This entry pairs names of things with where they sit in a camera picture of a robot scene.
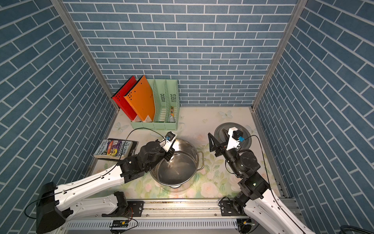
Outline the stainless steel pot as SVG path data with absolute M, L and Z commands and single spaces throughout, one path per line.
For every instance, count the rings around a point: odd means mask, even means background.
M 187 190 L 197 178 L 197 172 L 204 169 L 205 158 L 189 142 L 177 139 L 173 144 L 174 155 L 169 161 L 162 160 L 150 171 L 152 178 L 168 192 Z

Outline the steel pot lid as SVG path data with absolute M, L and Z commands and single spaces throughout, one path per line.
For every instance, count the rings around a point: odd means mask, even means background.
M 228 140 L 228 130 L 229 128 L 236 127 L 238 130 L 243 132 L 243 138 L 246 139 L 245 142 L 241 144 L 241 149 L 249 149 L 252 140 L 250 138 L 250 133 L 247 129 L 245 129 L 242 125 L 233 123 L 233 122 L 227 122 L 219 125 L 214 132 L 214 137 L 219 141 L 219 142 L 224 142 Z

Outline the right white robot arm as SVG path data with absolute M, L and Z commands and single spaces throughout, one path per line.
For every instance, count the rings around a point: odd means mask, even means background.
M 240 179 L 240 192 L 232 200 L 233 209 L 256 220 L 271 234 L 311 234 L 273 192 L 268 181 L 257 171 L 260 164 L 250 149 L 242 149 L 243 132 L 232 127 L 225 142 L 208 134 L 209 150 L 216 157 L 223 156 L 233 174 Z

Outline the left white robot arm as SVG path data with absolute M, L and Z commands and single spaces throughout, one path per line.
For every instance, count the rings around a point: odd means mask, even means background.
M 126 157 L 106 171 L 67 184 L 49 182 L 42 185 L 36 204 L 36 232 L 44 234 L 62 226 L 73 215 L 71 206 L 76 202 L 138 179 L 162 160 L 170 160 L 174 154 L 174 142 L 166 140 L 162 145 L 158 140 L 150 141 L 138 154 Z

